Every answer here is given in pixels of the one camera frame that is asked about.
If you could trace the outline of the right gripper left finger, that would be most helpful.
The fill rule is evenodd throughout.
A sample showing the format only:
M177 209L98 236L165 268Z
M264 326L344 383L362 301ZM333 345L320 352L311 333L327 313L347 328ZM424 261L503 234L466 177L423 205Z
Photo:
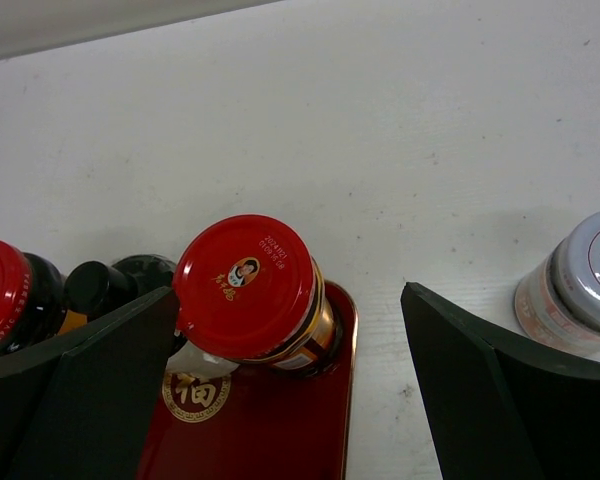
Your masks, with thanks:
M179 303L158 288L0 357L0 479L132 479Z

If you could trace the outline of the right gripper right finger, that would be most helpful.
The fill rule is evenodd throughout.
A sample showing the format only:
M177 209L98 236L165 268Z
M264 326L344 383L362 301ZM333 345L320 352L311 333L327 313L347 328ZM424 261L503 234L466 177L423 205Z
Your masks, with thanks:
M415 282L401 306L446 479L600 479L600 362L481 319Z

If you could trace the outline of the black cap white bottle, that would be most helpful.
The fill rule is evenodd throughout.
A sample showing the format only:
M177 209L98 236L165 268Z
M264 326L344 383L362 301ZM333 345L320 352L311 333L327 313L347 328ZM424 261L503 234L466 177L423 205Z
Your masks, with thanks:
M114 310L160 287L172 285L176 264L156 254L131 255L108 265L87 261L78 265L64 283L67 308L83 314L89 321ZM188 374L203 379L227 376L238 365L213 356L191 343L183 332L173 334L168 373Z

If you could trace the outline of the red lid chili sauce jar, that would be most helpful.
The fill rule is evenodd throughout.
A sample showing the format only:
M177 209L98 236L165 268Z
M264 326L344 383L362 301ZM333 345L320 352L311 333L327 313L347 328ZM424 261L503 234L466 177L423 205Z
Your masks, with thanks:
M56 336L65 277L48 260L0 240L0 356Z

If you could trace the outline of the silver lid glass jar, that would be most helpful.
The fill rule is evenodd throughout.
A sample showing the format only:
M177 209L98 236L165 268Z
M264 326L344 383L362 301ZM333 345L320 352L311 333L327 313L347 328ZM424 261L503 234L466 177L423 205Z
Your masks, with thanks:
M514 311L538 343L578 356L600 353L600 212L520 281Z

